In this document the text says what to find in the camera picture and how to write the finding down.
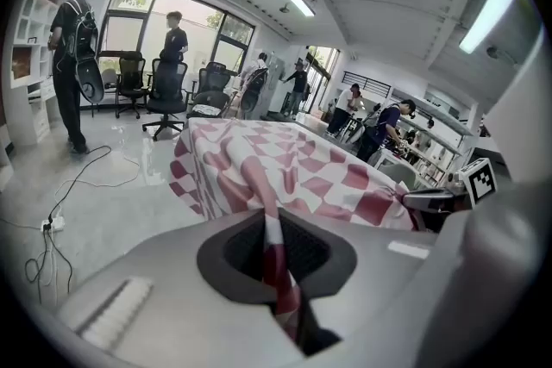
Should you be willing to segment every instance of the electrical outlet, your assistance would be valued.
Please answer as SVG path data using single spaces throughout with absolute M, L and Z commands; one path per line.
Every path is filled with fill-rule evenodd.
M 41 230 L 44 231 L 44 226 L 49 224 L 49 220 L 44 220 L 41 224 Z M 60 230 L 63 230 L 63 228 L 66 226 L 66 220 L 63 216 L 56 216 L 53 218 L 52 222 L 52 230 L 54 232 L 59 232 Z

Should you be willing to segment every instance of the floor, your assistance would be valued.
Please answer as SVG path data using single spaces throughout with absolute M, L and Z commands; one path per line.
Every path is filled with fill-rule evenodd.
M 90 149 L 103 145 L 112 152 L 91 165 L 82 175 L 83 180 L 96 184 L 119 184 L 119 187 L 93 187 L 77 183 L 62 203 L 61 215 L 65 228 L 54 234 L 56 246 L 71 261 L 71 286 L 77 287 L 94 272 L 125 254 L 147 238 L 165 231 L 190 226 L 202 221 L 179 200 L 167 185 L 169 162 L 178 139 L 178 133 L 166 129 L 153 142 L 156 128 L 141 130 L 143 122 L 159 120 L 159 115 L 121 114 L 116 119 L 113 111 L 101 111 L 91 117 L 82 114 L 82 127 Z M 0 195 L 0 217 L 19 225 L 38 228 L 47 219 L 55 205 L 54 192 L 67 179 L 74 179 L 91 159 L 104 150 L 79 157 L 69 152 L 66 130 L 61 122 L 52 125 L 51 133 L 37 146 L 16 152 L 12 162 L 14 177 Z M 131 159 L 140 165 L 125 160 Z M 67 191 L 61 190 L 58 198 Z M 36 258 L 44 250 L 40 230 L 16 228 L 0 222 L 0 260 L 3 269 L 16 290 L 38 298 L 36 284 L 30 284 L 24 274 L 25 261 Z M 57 298 L 66 296 L 69 269 L 58 256 Z M 35 269 L 28 268 L 32 277 Z M 41 275 L 42 283 L 50 279 L 52 267 L 48 257 Z M 53 309 L 56 289 L 52 282 L 42 286 L 42 303 Z

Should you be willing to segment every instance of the tablecloth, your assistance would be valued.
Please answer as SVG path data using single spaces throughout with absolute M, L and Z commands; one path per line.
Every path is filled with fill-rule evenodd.
M 264 209 L 264 282 L 276 316 L 297 325 L 298 287 L 285 265 L 278 207 L 371 227 L 412 229 L 389 177 L 294 123 L 192 118 L 174 149 L 172 191 L 206 221 Z

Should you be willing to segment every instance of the backpack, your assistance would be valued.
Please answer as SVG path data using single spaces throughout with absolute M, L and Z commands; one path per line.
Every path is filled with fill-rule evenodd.
M 85 2 L 83 9 L 77 0 L 65 2 L 75 12 L 72 19 L 69 36 L 64 41 L 66 56 L 71 59 L 89 59 L 96 55 L 97 25 L 94 10 Z

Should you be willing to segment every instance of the window frame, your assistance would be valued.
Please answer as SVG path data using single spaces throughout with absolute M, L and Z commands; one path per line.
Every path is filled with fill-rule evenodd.
M 135 49 L 136 51 L 141 52 L 141 46 L 142 46 L 143 41 L 144 41 L 144 35 L 146 33 L 147 23 L 149 22 L 149 17 L 151 16 L 152 10 L 154 8 L 155 1 L 156 0 L 152 0 L 152 2 L 149 5 L 149 8 L 148 8 L 147 11 L 131 11 L 131 10 L 126 10 L 126 9 L 112 9 L 110 6 L 111 6 L 111 2 L 113 2 L 113 0 L 110 0 L 110 2 L 108 3 L 108 5 L 109 5 L 108 9 L 105 11 L 105 15 L 103 16 L 103 19 L 102 19 L 102 27 L 101 27 L 101 30 L 100 30 L 99 41 L 98 41 L 99 49 L 97 51 L 96 59 L 99 60 L 102 57 L 121 57 L 122 55 L 124 55 L 127 52 L 127 51 L 113 51 L 113 50 L 109 50 L 109 49 L 103 51 L 101 49 L 101 46 L 104 43 L 104 34 L 106 32 L 107 24 L 109 23 L 109 19 L 111 17 L 124 17 L 124 18 L 131 18 L 131 19 L 142 19 L 142 25 L 141 25 L 140 33 L 138 34 L 138 43 L 136 44 L 136 49 Z M 212 8 L 216 11 L 219 11 L 223 14 L 223 18 L 222 18 L 222 20 L 221 20 L 221 22 L 218 26 L 218 29 L 216 30 L 216 38 L 215 38 L 215 43 L 214 43 L 212 51 L 211 51 L 210 61 L 214 61 L 215 55 L 216 55 L 216 50 L 218 49 L 218 45 L 221 41 L 223 41 L 225 43 L 228 43 L 232 46 L 240 48 L 241 50 L 243 50 L 243 56 L 241 57 L 241 63 L 240 63 L 239 71 L 236 73 L 236 75 L 237 75 L 243 69 L 243 65 L 244 65 L 245 60 L 248 56 L 248 50 L 251 46 L 251 42 L 254 40 L 254 33 L 256 31 L 255 25 L 252 25 L 247 20 L 244 20 L 244 19 L 240 18 L 239 16 L 236 16 L 236 15 L 228 12 L 226 9 L 221 9 L 221 8 L 215 6 L 215 5 L 212 5 L 211 3 L 205 2 L 203 0 L 191 0 L 191 1 L 201 3 L 202 5 L 208 6 L 208 7 Z M 253 32 L 251 33 L 251 38 L 249 39 L 249 43 L 247 45 L 244 44 L 244 43 L 241 43 L 241 42 L 239 42 L 235 39 L 232 39 L 231 37 L 228 37 L 228 36 L 222 34 L 223 26 L 224 26 L 224 23 L 226 22 L 226 18 L 228 16 L 231 16 L 231 17 L 235 18 L 239 22 L 245 23 L 246 25 L 248 25 L 253 30 Z

